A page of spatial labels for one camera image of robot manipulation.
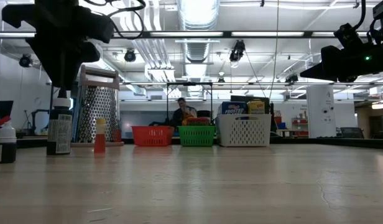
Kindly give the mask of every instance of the grater handle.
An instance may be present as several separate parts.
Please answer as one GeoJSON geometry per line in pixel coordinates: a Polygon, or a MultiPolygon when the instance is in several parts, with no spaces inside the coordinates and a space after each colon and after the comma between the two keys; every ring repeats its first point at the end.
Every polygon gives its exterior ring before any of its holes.
{"type": "Polygon", "coordinates": [[[81,66],[80,82],[78,86],[103,86],[108,88],[115,88],[119,90],[119,75],[118,71],[109,71],[98,68],[90,68],[85,65],[81,66]],[[86,75],[94,75],[97,77],[112,78],[112,82],[99,82],[89,80],[86,75]]]}

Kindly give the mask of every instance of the plastic basket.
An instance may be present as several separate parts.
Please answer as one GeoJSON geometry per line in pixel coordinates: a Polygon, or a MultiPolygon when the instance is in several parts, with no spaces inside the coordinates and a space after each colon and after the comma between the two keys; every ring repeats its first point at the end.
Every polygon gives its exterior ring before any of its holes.
{"type": "Polygon", "coordinates": [[[168,146],[172,142],[173,127],[133,126],[132,133],[137,146],[168,146]]]}
{"type": "Polygon", "coordinates": [[[229,146],[268,146],[270,114],[221,114],[215,119],[218,144],[229,146]]]}
{"type": "Polygon", "coordinates": [[[179,126],[182,146],[212,146],[215,126],[179,126]]]}

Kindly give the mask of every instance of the small bottle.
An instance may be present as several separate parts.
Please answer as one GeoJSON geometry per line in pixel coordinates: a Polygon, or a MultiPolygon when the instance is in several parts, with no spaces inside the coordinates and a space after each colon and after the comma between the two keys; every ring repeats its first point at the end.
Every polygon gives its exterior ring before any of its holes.
{"type": "Polygon", "coordinates": [[[47,155],[69,154],[73,112],[69,110],[71,101],[67,98],[66,89],[59,90],[59,95],[53,99],[52,105],[53,109],[49,114],[47,155]]]}
{"type": "Polygon", "coordinates": [[[96,119],[96,137],[95,137],[95,153],[106,152],[106,119],[96,119]]]}
{"type": "Polygon", "coordinates": [[[10,121],[0,129],[0,164],[16,161],[16,130],[10,121]]]}

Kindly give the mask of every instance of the table surface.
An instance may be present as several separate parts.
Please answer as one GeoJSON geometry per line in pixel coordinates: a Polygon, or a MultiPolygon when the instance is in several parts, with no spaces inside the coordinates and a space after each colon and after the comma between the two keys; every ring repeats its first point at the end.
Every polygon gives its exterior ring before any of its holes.
{"type": "Polygon", "coordinates": [[[383,150],[20,149],[0,164],[0,223],[383,223],[383,150]]]}

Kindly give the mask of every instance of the person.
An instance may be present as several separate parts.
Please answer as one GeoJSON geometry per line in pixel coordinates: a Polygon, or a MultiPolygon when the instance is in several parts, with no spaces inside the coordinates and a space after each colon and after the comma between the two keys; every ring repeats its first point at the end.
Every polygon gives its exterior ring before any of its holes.
{"type": "Polygon", "coordinates": [[[172,121],[175,122],[178,126],[186,125],[186,120],[188,118],[196,118],[197,110],[187,105],[187,102],[184,98],[178,99],[179,109],[175,110],[172,116],[172,121]]]}

